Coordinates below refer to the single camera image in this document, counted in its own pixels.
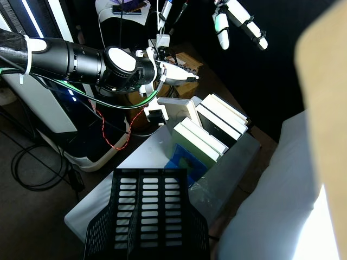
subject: gray table surface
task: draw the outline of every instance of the gray table surface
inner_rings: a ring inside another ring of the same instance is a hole
[[[118,168],[164,168],[169,159],[171,134],[166,126],[149,137]],[[257,140],[244,134],[197,183],[189,188],[189,199],[210,225],[218,216],[260,148]],[[84,242],[89,222],[107,205],[113,172],[79,202],[64,220]]]

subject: black plastic basket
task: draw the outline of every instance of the black plastic basket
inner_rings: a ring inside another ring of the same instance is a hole
[[[110,202],[89,223],[85,259],[210,259],[208,227],[187,172],[116,169]]]

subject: stack of books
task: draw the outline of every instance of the stack of books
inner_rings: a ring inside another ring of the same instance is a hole
[[[174,127],[172,139],[211,168],[247,131],[248,119],[215,94],[196,111],[201,124],[185,118]]]

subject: dark floor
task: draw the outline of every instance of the dark floor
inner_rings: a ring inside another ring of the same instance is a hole
[[[194,50],[189,47],[186,51],[198,58]],[[239,107],[230,92],[207,66],[202,67],[199,74],[201,81],[196,95],[203,98],[214,92],[232,105]],[[21,116],[15,104],[7,108]],[[0,117],[0,129],[15,138],[21,145],[25,147],[32,145],[2,117]],[[248,193],[254,190],[277,146],[257,127],[253,127],[251,133],[261,142],[262,149],[241,180],[239,188],[230,198],[225,210],[211,228],[211,235],[221,235],[241,202],[248,197]],[[127,149],[118,152],[102,169],[93,173],[82,172],[86,189],[80,193],[80,198],[88,194],[143,141],[144,139],[132,137]],[[15,143],[0,133],[0,259],[82,259],[83,244],[63,221],[64,216],[76,205],[75,193],[64,182],[44,192],[31,192],[21,187],[14,181],[10,172],[11,160],[19,150]],[[39,158],[44,158],[45,162],[55,169],[59,168],[59,156],[56,153],[47,148],[40,148],[33,153]],[[25,178],[27,178],[25,180],[33,183],[51,176],[46,168],[27,155],[19,167],[21,172],[25,172]]]

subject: book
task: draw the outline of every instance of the book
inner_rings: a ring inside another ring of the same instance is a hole
[[[211,95],[208,95],[201,104],[239,133],[243,134],[247,131],[248,127],[245,126],[245,122]]]
[[[211,111],[208,111],[203,105],[198,105],[196,110],[202,127],[226,146],[232,147],[241,137],[241,133],[230,127]]]
[[[172,141],[188,150],[207,168],[211,168],[221,156],[181,123],[173,128]]]
[[[197,115],[194,102],[190,99],[172,99],[168,97],[158,98],[158,104],[165,105],[169,119],[175,122],[182,122],[186,117],[195,124],[202,126]]]
[[[221,103],[223,106],[225,106],[226,108],[228,108],[230,111],[232,111],[235,115],[237,115],[239,118],[241,118],[244,122],[245,125],[248,124],[248,120],[247,117],[245,115],[243,115],[240,111],[238,111],[236,108],[232,107],[231,105],[229,105],[228,103],[226,103],[224,100],[222,100],[219,96],[217,96],[216,94],[212,94],[212,98],[214,98],[215,100],[217,100],[219,103]]]
[[[220,155],[223,155],[228,150],[228,147],[225,144],[210,135],[205,129],[195,124],[189,118],[185,118],[180,124],[199,137],[215,151],[219,152]]]

